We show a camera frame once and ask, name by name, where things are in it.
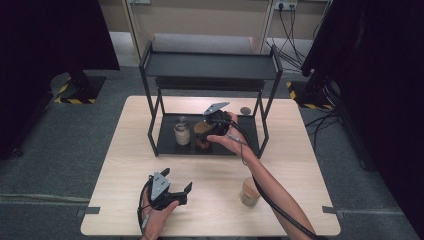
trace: small brown object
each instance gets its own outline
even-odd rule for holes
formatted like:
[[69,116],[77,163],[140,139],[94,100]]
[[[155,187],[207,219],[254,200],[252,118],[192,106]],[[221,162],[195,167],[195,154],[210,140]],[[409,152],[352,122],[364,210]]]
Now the small brown object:
[[261,194],[256,189],[253,177],[248,177],[243,181],[243,188],[240,193],[240,200],[246,206],[255,206]]
[[202,142],[199,139],[199,135],[210,130],[212,127],[206,122],[198,122],[194,125],[194,134],[196,136],[196,146],[200,149],[209,149],[211,147],[211,143],[209,141]]

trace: forearm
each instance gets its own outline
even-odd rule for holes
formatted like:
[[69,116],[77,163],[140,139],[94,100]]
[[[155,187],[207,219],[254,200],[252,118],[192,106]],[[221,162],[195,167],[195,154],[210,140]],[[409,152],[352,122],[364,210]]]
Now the forearm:
[[[256,155],[250,149],[246,148],[246,150],[243,151],[243,159],[265,194],[278,207],[294,218],[297,222],[302,224],[311,232],[314,232],[311,223],[297,202],[262,165],[262,163],[257,159]],[[275,211],[274,213],[281,226],[289,235],[290,239],[309,239],[304,233],[298,230],[279,213]]]

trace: black curtain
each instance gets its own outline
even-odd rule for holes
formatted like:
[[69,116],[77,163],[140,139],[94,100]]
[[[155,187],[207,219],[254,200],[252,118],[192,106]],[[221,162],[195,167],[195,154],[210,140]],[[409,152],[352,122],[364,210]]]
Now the black curtain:
[[424,238],[424,2],[369,1],[364,39],[338,79],[385,183]]
[[57,75],[119,70],[97,0],[1,1],[0,159],[30,128]]

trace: black cable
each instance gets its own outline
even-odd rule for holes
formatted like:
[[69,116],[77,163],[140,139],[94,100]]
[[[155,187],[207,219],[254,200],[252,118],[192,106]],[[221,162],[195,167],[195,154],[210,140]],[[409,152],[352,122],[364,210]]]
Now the black cable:
[[142,207],[142,208],[141,208],[141,211],[143,211],[144,209],[146,209],[146,208],[148,208],[148,207],[151,207],[151,206],[150,206],[150,204],[149,204],[149,205],[147,205],[147,206]]
[[244,129],[242,129],[236,122],[234,122],[233,120],[231,120],[231,126],[233,126],[235,129],[237,129],[237,131],[239,131],[244,139],[246,139],[247,145],[250,147],[250,149],[252,149],[252,144],[250,142],[249,136],[247,135],[246,131],[244,131]]
[[146,184],[144,184],[143,189],[141,190],[140,193],[140,200],[138,201],[138,208],[137,208],[137,218],[138,218],[138,225],[140,226],[141,231],[143,231],[142,229],[142,225],[143,225],[143,210],[147,207],[143,207],[143,195],[144,195],[144,191],[146,190],[147,186],[149,186],[150,182],[152,181],[152,177],[149,176],[149,180],[146,182]]
[[330,117],[332,114],[334,114],[336,111],[332,111],[329,114],[327,114],[326,116],[324,116],[320,123],[317,125],[316,130],[314,132],[314,143],[312,145],[314,152],[316,152],[316,145],[317,145],[317,136],[318,136],[318,129],[320,128],[320,126],[322,125],[322,123],[325,121],[325,119],[327,119],[328,117]]
[[294,23],[295,23],[295,21],[296,21],[296,9],[294,9],[293,8],[293,6],[290,6],[290,8],[291,8],[291,16],[290,16],[290,19],[291,19],[291,36],[292,36],[292,43],[293,43],[293,49],[294,49],[294,53],[296,54],[296,56],[297,56],[297,58],[298,58],[298,60],[299,60],[299,62],[301,63],[301,64],[303,64],[303,61],[302,61],[302,59],[300,58],[300,56],[302,56],[303,58],[305,57],[301,52],[299,52],[297,49],[296,49],[296,44],[295,44],[295,42],[294,42]]
[[313,120],[313,121],[311,121],[311,122],[309,122],[309,123],[305,124],[305,127],[308,127],[308,126],[312,125],[312,123],[315,123],[315,122],[317,122],[317,121],[319,121],[319,120],[321,120],[321,119],[325,119],[325,118],[331,117],[331,114],[332,114],[332,113],[335,113],[335,110],[331,110],[330,112],[328,112],[328,115],[326,115],[326,116],[324,116],[324,117],[317,118],[317,119],[315,119],[315,120]]
[[310,237],[311,239],[318,240],[318,236],[315,235],[313,232],[311,232],[309,229],[304,227],[302,224],[300,224],[298,221],[296,221],[294,218],[292,218],[289,214],[287,214],[283,209],[281,209],[277,204],[275,204],[269,197],[266,195],[264,190],[261,188],[259,183],[256,181],[255,177],[253,177],[253,182],[255,183],[256,188],[258,189],[258,192],[261,194],[262,198],[271,206],[272,209],[274,209],[276,212],[278,212],[281,216],[283,216],[287,221],[289,221],[293,226],[295,226],[297,229],[302,231],[306,236]]
[[295,46],[295,43],[294,43],[294,22],[295,22],[295,19],[296,19],[295,9],[293,9],[293,7],[291,6],[291,16],[290,16],[291,29],[290,29],[290,32],[287,32],[287,28],[286,28],[286,25],[284,24],[284,20],[283,20],[283,17],[282,17],[282,11],[281,10],[280,10],[279,15],[280,15],[281,24],[283,25],[284,33],[287,36],[286,41],[284,42],[283,46],[280,48],[280,52],[282,52],[283,47],[286,45],[287,41],[289,41],[290,45],[292,46],[292,48],[294,50],[294,54],[296,56],[296,59],[291,58],[290,56],[287,55],[287,57],[290,57],[293,60],[293,61],[288,61],[288,62],[290,62],[294,67],[296,67],[297,69],[300,70],[300,67],[301,67],[303,61],[302,61],[301,57],[299,56],[299,54],[302,57],[305,57],[305,56],[296,49],[296,46]]
[[292,65],[293,67],[295,67],[296,69],[289,69],[289,68],[286,68],[286,69],[284,69],[284,70],[290,70],[290,71],[295,71],[295,72],[299,72],[299,73],[301,73],[302,71],[300,71],[300,64],[299,63],[297,63],[297,60],[296,59],[294,59],[294,58],[292,58],[291,56],[289,56],[288,54],[285,54],[283,51],[282,51],[282,47],[281,48],[279,48],[279,51],[278,51],[278,55],[282,58],[282,59],[284,59],[287,63],[289,63],[290,65]]
[[323,124],[327,124],[327,125],[326,125],[326,126],[324,126],[324,127],[322,127],[322,128],[320,128],[320,129],[318,129],[318,130],[316,130],[315,132],[317,132],[317,131],[321,131],[321,130],[323,130],[323,129],[325,129],[325,128],[328,128],[329,126],[331,126],[331,125],[333,125],[333,124],[337,123],[338,121],[339,121],[339,120],[335,120],[335,121],[332,121],[332,122],[324,122]]
[[309,125],[309,127],[318,126],[318,124],[319,124],[319,123],[310,124],[310,125]]

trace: electrical socket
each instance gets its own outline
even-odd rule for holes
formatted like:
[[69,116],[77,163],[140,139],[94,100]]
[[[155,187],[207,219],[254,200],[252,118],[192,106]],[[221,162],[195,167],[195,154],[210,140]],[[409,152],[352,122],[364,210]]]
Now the electrical socket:
[[283,4],[283,11],[294,11],[297,7],[297,0],[277,0],[275,10],[280,10],[280,4]]

